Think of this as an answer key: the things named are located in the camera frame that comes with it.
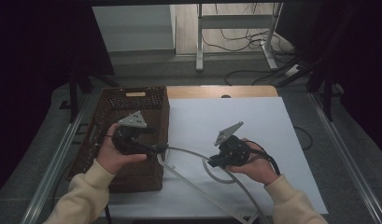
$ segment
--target black cable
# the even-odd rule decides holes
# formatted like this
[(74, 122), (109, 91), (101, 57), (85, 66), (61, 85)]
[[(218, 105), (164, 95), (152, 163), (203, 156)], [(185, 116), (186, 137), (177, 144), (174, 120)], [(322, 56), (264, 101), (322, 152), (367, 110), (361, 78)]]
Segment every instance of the black cable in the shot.
[(205, 42), (205, 44), (207, 44), (208, 46), (210, 47), (216, 47), (216, 48), (219, 48), (219, 49), (225, 49), (225, 50), (228, 50), (228, 51), (233, 51), (233, 52), (236, 52), (236, 51), (240, 51), (242, 49), (246, 49), (252, 42), (257, 42), (257, 41), (261, 41), (262, 39), (256, 39), (256, 40), (252, 40), (250, 43), (248, 43), (246, 46), (244, 46), (243, 48), (241, 49), (226, 49), (224, 47), (221, 47), (219, 45), (213, 45), (213, 44), (209, 44), (207, 42)]
[(108, 206), (108, 204), (106, 204), (106, 208), (104, 210), (106, 211), (106, 222), (108, 224), (112, 224), (112, 218), (111, 218), (111, 214), (109, 213), (109, 206)]
[(277, 55), (279, 55), (279, 54), (275, 54), (275, 52), (273, 52), (272, 55), (273, 55), (273, 57), (275, 58), (276, 61), (278, 61), (280, 63), (288, 63), (288, 62), (281, 61), (281, 59), (278, 59)]
[(294, 54), (294, 53), (292, 53), (292, 52), (285, 51), (285, 50), (283, 50), (283, 49), (281, 48), (281, 37), (280, 37), (280, 36), (278, 36), (278, 35), (273, 35), (273, 36), (276, 37), (276, 38), (278, 39), (277, 45), (278, 45), (278, 48), (279, 48), (281, 51), (283, 51), (283, 52), (285, 52), (285, 53), (287, 53), (287, 54)]
[(225, 38), (226, 40), (240, 40), (240, 39), (247, 39), (248, 41), (252, 41), (252, 38), (255, 37), (255, 36), (258, 36), (258, 35), (264, 35), (265, 33), (267, 33), (267, 31), (263, 31), (263, 32), (260, 32), (260, 33), (257, 33), (255, 35), (248, 35), (246, 34), (245, 36), (242, 36), (242, 37), (236, 37), (236, 38), (228, 38), (226, 37), (223, 33), (223, 38)]
[(307, 135), (307, 137), (309, 138), (309, 140), (310, 140), (309, 145), (307, 145), (307, 147), (302, 147), (302, 150), (308, 150), (309, 148), (311, 148), (313, 146), (313, 137), (312, 137), (312, 135), (307, 130), (305, 130), (305, 129), (301, 128), (301, 127), (293, 126), (293, 128), (297, 129), (297, 130), (300, 130), (303, 133), (305, 133)]
[(51, 209), (51, 211), (53, 211), (53, 209), (54, 209), (54, 198), (56, 197), (57, 189), (59, 188), (59, 185), (60, 185), (60, 183), (62, 182), (62, 179), (63, 179), (65, 173), (68, 171), (68, 169), (69, 169), (69, 167), (71, 166), (71, 164), (72, 164), (72, 162), (69, 162), (69, 163), (65, 166), (65, 168), (64, 168), (64, 170), (63, 170), (63, 172), (62, 172), (62, 174), (60, 175), (60, 177), (59, 177), (59, 179), (57, 180), (57, 183), (56, 183), (56, 185), (55, 185), (55, 187), (54, 187), (53, 193), (52, 193), (52, 195), (51, 195), (51, 203), (50, 203), (50, 209)]
[[(252, 12), (251, 12), (252, 14), (255, 14), (256, 7), (257, 7), (257, 4), (256, 4), (256, 5), (254, 6), (254, 8), (252, 9)], [(217, 13), (217, 15), (219, 15), (220, 12), (219, 12), (219, 10), (218, 10), (218, 6), (217, 6), (217, 4), (215, 4), (215, 8), (216, 8), (216, 13)], [(243, 15), (244, 12), (247, 10), (247, 8), (249, 8), (249, 4), (247, 4), (247, 7), (243, 10), (242, 15)], [(222, 29), (220, 29), (220, 33), (222, 34), (223, 38), (226, 39), (226, 40), (248, 39), (248, 31), (249, 31), (249, 29), (247, 29), (246, 34), (245, 34), (245, 36), (243, 36), (243, 37), (228, 38), (228, 37), (226, 37), (225, 34), (223, 33)]]
[(228, 74), (225, 76), (225, 78), (224, 78), (224, 81), (225, 81), (225, 83), (226, 83), (228, 86), (232, 86), (232, 84), (228, 81), (228, 77), (229, 77), (231, 74), (235, 74), (235, 73), (271, 73), (271, 71), (237, 70), (237, 71), (230, 72), (230, 73), (228, 73)]
[(289, 68), (290, 66), (296, 64), (300, 59), (298, 57), (294, 57), (293, 59), (291, 59), (288, 63), (284, 64), (283, 66), (281, 66), (280, 68), (278, 68), (277, 70), (275, 70), (275, 72), (273, 72), (272, 74), (268, 75), (268, 76), (265, 76), (265, 77), (259, 77), (257, 79), (255, 79), (252, 83), (251, 83), (251, 86), (255, 85), (255, 83), (259, 82), (259, 81), (262, 81), (268, 77), (272, 77), (273, 75), (277, 74), (278, 72), (282, 71), (282, 70), (285, 70), (287, 68)]
[[(299, 58), (293, 58), (293, 59), (296, 59), (296, 60), (291, 60), (291, 61), (289, 61), (288, 63), (286, 63), (285, 65), (286, 65), (286, 67), (285, 67), (285, 70), (286, 71), (288, 71), (288, 69), (291, 67), (291, 66), (294, 66), (295, 64), (297, 64), (299, 61), (300, 61), (300, 59)], [(269, 82), (268, 82), (268, 84), (269, 85), (272, 85), (272, 83), (276, 80), (276, 79), (278, 79), (279, 77), (282, 77), (284, 75), (284, 73), (281, 73), (281, 74), (277, 74), (276, 76), (274, 76), (274, 77), (272, 77), (270, 80), (269, 80)]]

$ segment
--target aluminum rail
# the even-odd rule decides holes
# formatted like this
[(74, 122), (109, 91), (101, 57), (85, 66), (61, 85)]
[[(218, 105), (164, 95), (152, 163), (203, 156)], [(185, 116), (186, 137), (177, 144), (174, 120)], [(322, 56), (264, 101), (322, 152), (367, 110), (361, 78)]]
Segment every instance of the aluminum rail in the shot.
[(65, 131), (64, 137), (57, 147), (56, 152), (53, 155), (53, 158), (50, 161), (50, 164), (44, 173), (38, 188), (36, 189), (32, 200), (30, 201), (27, 210), (22, 217), (21, 224), (32, 224), (36, 223), (38, 220), (39, 214), (42, 210), (43, 205), (45, 204), (46, 199), (48, 198), (49, 192), (53, 183), (57, 177), (57, 174), (60, 171), (60, 167), (63, 164), (65, 155), (71, 145), (74, 134), (77, 131), (78, 125), (85, 114), (85, 105), (89, 102), (89, 96), (86, 95), (81, 108), (78, 112), (75, 120), (70, 123)]
[(347, 168), (347, 171), (350, 174), (350, 177), (353, 180), (354, 185), (359, 191), (362, 199), (364, 200), (365, 205), (368, 208), (372, 218), (374, 219), (376, 224), (382, 224), (382, 206), (380, 205), (379, 200), (376, 198), (374, 191), (368, 184), (365, 177), (362, 175), (360, 168), (351, 156), (351, 153), (347, 149), (347, 146), (344, 140), (342, 139), (340, 133), (337, 131), (334, 123), (330, 122), (325, 116), (318, 95), (316, 93), (309, 93), (309, 96), (312, 100), (312, 103), (314, 104), (314, 107), (318, 112), (318, 116), (320, 117), (324, 127), (328, 131), (328, 135), (331, 137), (332, 142), (334, 143), (342, 162)]

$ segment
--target black curtain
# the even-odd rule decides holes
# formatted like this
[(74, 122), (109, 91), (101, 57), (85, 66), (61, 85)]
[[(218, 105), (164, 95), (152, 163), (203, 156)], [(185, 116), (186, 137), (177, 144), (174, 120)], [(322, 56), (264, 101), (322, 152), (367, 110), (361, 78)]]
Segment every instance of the black curtain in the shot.
[(30, 2), (0, 1), (0, 188), (45, 119), (52, 92), (68, 82), (76, 55), (79, 68), (114, 75), (91, 7)]
[(330, 61), (343, 106), (382, 150), (382, 1), (363, 1)]

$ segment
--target cream sweater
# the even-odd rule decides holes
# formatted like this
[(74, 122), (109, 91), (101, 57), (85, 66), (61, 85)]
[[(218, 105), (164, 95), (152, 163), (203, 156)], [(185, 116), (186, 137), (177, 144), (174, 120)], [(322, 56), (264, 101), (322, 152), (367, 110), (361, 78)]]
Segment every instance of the cream sweater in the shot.
[[(69, 192), (57, 202), (45, 223), (93, 222), (108, 203), (108, 185), (114, 177), (94, 160), (86, 174), (74, 176), (69, 185)], [(265, 189), (275, 205), (273, 211), (275, 224), (327, 223), (313, 210), (306, 195), (294, 189), (285, 176), (282, 175)]]

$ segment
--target woven box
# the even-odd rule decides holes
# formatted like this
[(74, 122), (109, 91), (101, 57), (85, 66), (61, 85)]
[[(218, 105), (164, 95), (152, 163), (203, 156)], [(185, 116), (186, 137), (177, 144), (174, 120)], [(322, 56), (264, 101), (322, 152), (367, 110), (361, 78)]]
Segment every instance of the woven box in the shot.
[[(156, 133), (141, 134), (139, 142), (151, 146), (167, 144), (169, 110), (165, 87), (103, 89), (68, 178), (86, 173), (111, 124), (136, 111), (141, 111), (148, 127), (156, 129)], [(153, 157), (125, 165), (112, 180), (109, 189), (113, 193), (160, 190), (162, 180), (163, 167)]]

